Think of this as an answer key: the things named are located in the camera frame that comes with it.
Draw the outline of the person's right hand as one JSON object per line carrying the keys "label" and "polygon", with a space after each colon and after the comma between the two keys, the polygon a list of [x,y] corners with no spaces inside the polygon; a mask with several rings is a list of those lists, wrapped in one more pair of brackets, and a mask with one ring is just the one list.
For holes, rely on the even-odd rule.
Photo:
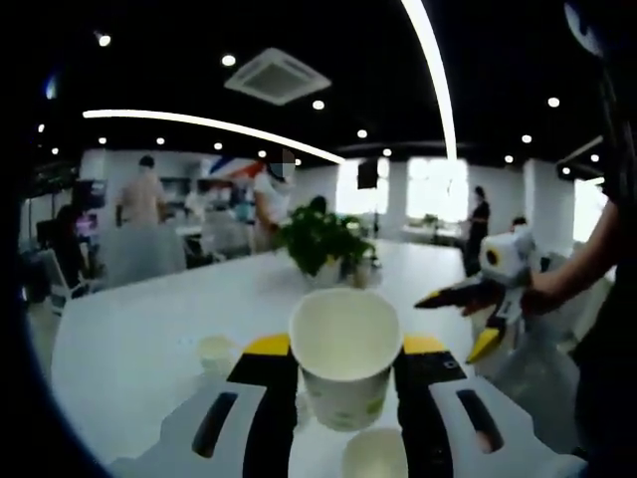
{"label": "person's right hand", "polygon": [[[461,315],[469,317],[494,306],[502,296],[500,293],[494,293],[487,298],[473,299],[462,309]],[[543,315],[556,308],[554,296],[535,287],[526,289],[520,299],[520,306],[527,316]]]}

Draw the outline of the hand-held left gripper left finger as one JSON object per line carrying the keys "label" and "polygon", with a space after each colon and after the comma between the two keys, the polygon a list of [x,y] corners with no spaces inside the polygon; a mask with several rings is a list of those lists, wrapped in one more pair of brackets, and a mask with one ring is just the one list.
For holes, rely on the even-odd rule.
{"label": "hand-held left gripper left finger", "polygon": [[226,379],[212,379],[162,421],[158,441],[109,467],[113,477],[286,477],[299,366],[286,334],[249,344]]}

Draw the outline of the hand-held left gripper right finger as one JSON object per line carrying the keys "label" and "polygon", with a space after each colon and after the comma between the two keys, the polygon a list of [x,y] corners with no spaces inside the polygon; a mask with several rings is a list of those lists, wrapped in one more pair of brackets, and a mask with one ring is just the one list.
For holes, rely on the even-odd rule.
{"label": "hand-held left gripper right finger", "polygon": [[431,336],[405,337],[395,389],[411,477],[577,477],[586,467],[542,443],[526,411],[484,378],[466,376]]}

